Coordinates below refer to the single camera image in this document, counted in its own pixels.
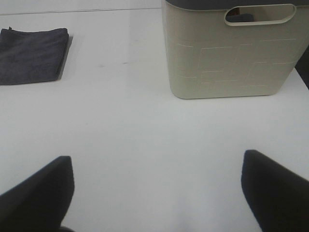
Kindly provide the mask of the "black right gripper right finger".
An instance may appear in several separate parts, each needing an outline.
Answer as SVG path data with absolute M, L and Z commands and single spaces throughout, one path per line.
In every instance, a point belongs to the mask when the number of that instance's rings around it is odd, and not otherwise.
M 244 197 L 264 232 L 309 230 L 309 182 L 257 150 L 244 153 Z

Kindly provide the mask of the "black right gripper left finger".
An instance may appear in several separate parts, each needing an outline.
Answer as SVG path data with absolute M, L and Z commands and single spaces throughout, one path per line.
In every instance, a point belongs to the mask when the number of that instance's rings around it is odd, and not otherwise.
M 0 230 L 70 232 L 62 221 L 73 194 L 71 157 L 59 156 L 0 196 Z

